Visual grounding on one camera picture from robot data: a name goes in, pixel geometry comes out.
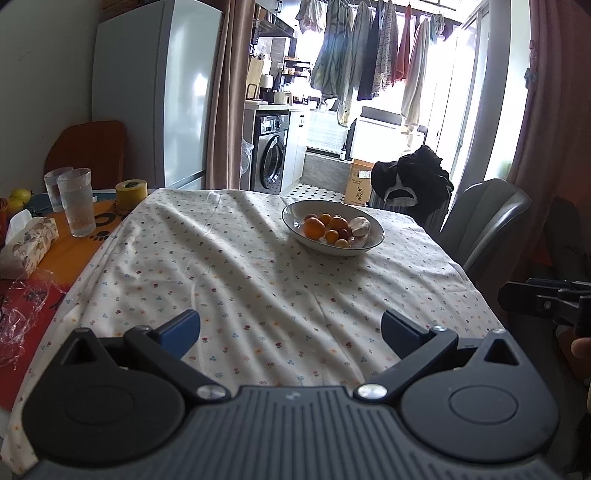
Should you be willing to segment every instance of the lemon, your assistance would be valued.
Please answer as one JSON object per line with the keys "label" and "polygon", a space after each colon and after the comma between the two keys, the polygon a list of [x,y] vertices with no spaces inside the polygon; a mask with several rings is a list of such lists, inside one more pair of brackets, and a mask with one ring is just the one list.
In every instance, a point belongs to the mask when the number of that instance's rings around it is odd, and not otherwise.
{"label": "lemon", "polygon": [[22,211],[23,208],[25,208],[25,202],[23,202],[21,199],[9,198],[8,206],[6,208],[6,216],[10,220],[18,212]]}
{"label": "lemon", "polygon": [[10,198],[22,200],[26,205],[31,200],[31,191],[27,189],[14,189],[10,194]]}

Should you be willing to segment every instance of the washing machine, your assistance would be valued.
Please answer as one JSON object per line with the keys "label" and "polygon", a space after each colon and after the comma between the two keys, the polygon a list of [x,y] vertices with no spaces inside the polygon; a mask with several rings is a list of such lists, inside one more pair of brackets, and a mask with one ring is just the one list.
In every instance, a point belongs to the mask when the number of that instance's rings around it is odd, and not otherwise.
{"label": "washing machine", "polygon": [[255,118],[255,149],[252,152],[251,165],[252,191],[279,195],[289,127],[289,113],[262,114]]}

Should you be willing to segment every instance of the tablecloth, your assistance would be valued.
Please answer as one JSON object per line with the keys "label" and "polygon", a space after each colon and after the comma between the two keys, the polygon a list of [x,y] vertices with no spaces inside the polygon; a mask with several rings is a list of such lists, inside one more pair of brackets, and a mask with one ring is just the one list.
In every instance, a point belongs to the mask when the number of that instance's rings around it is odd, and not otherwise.
{"label": "tablecloth", "polygon": [[483,337],[500,326],[462,269],[408,216],[372,210],[386,240],[359,257],[312,251],[288,233],[291,199],[237,190],[159,190],[141,203],[82,272],[44,338],[14,405],[2,457],[17,472],[36,458],[22,404],[72,329],[121,336],[185,309],[202,318],[183,358],[228,387],[354,388],[398,361],[381,316],[398,309],[425,326]]}

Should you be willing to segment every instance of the fruit bowl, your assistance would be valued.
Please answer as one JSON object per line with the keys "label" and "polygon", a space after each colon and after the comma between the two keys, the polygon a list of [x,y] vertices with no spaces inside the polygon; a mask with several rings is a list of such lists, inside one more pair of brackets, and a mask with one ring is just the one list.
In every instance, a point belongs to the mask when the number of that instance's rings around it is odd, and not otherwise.
{"label": "fruit bowl", "polygon": [[[360,216],[365,217],[371,224],[369,237],[362,248],[341,248],[312,240],[306,237],[301,231],[304,218],[311,213],[317,216],[320,216],[322,213],[328,213],[331,216],[338,215],[347,220],[352,220]],[[292,236],[298,242],[321,253],[336,255],[338,257],[353,257],[368,252],[382,243],[385,238],[384,229],[374,217],[343,203],[329,202],[327,200],[301,200],[285,207],[281,217]]]}

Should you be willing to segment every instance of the garlic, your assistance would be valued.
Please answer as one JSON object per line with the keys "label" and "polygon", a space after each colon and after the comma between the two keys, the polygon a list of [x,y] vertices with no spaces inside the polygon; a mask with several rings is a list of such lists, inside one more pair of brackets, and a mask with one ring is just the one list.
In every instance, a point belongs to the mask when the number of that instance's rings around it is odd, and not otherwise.
{"label": "garlic", "polygon": [[357,217],[349,222],[349,228],[353,236],[364,236],[369,233],[371,224],[365,217]]}
{"label": "garlic", "polygon": [[352,236],[349,238],[349,245],[351,248],[363,248],[368,241],[368,237],[367,233],[364,236]]}

